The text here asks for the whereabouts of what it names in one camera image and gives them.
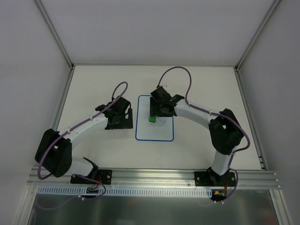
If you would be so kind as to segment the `green whiteboard eraser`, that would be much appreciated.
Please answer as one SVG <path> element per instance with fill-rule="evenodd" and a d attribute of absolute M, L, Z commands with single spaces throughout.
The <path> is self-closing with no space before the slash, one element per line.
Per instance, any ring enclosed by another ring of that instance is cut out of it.
<path fill-rule="evenodd" d="M 155 123 L 157 121 L 157 117 L 156 116 L 150 116 L 149 117 L 149 122 Z"/>

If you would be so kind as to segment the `blue-framed small whiteboard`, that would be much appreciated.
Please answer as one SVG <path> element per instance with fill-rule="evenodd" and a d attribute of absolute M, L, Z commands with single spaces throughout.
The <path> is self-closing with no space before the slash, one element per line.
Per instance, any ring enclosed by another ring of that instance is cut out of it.
<path fill-rule="evenodd" d="M 135 138 L 138 141 L 171 142 L 174 140 L 173 117 L 150 118 L 150 95 L 140 95 L 137 103 Z"/>

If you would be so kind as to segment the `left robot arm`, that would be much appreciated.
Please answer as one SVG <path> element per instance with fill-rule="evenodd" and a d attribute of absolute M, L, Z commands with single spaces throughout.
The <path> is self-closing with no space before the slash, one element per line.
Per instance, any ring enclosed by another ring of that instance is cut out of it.
<path fill-rule="evenodd" d="M 96 107 L 84 121 L 55 131 L 46 130 L 35 154 L 39 169 L 45 168 L 50 175 L 59 178 L 66 173 L 79 177 L 87 183 L 95 182 L 100 173 L 98 166 L 87 159 L 76 158 L 74 148 L 88 135 L 99 130 L 132 129 L 133 113 L 130 101 L 117 97 L 106 105 Z"/>

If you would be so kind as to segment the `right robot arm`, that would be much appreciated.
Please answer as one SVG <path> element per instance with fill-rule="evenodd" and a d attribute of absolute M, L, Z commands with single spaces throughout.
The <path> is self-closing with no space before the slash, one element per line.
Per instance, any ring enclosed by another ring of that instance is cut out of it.
<path fill-rule="evenodd" d="M 151 117 L 183 117 L 207 128 L 211 143 L 216 150 L 212 166 L 202 175 L 195 176 L 195 184 L 203 186 L 224 186 L 233 158 L 233 151 L 245 136 L 235 115 L 229 109 L 211 111 L 189 104 L 185 97 L 173 97 L 161 86 L 151 92 Z"/>

